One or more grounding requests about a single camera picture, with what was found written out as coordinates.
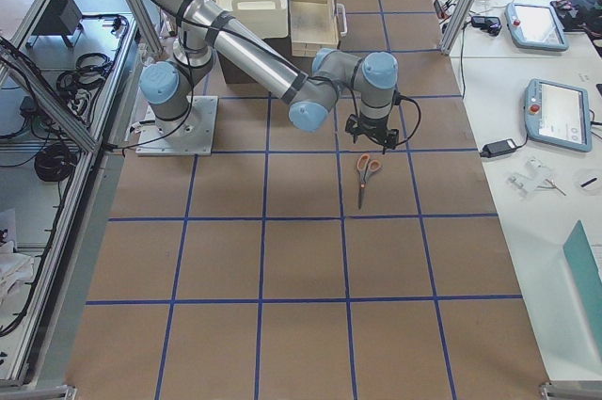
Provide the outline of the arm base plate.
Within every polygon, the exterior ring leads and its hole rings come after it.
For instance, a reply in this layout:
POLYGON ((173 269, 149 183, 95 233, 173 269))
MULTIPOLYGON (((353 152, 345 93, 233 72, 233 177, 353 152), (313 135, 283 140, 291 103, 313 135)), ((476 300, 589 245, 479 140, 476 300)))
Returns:
POLYGON ((141 128, 135 151, 140 156, 187 156, 212 154, 218 97, 197 96, 192 99, 192 111, 186 119, 158 120, 151 105, 145 120, 151 124, 141 128))

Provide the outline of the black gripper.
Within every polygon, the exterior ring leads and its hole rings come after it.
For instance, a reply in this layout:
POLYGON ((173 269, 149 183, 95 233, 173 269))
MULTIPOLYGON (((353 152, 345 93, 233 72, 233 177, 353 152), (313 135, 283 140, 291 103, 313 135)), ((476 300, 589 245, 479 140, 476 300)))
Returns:
POLYGON ((399 130, 388 128, 388 116, 372 119, 362 113, 351 114, 345 123, 345 132, 354 142, 365 136, 377 146, 382 147, 382 154, 395 150, 399 142, 399 130))

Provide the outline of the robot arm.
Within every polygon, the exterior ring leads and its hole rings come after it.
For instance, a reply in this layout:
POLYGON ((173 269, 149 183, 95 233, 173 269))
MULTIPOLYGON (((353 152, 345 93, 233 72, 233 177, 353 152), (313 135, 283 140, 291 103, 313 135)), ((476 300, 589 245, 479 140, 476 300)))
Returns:
POLYGON ((398 62, 387 52, 354 56, 337 49, 321 49, 312 72, 296 68, 253 34, 214 0, 153 0, 178 26, 173 55, 183 66, 200 67, 213 53, 224 56, 289 107, 298 129, 318 130, 343 90, 360 96, 360 105, 346 121, 352 137, 365 136, 383 149, 394 149, 399 132, 388 128, 388 117, 398 104, 398 62))

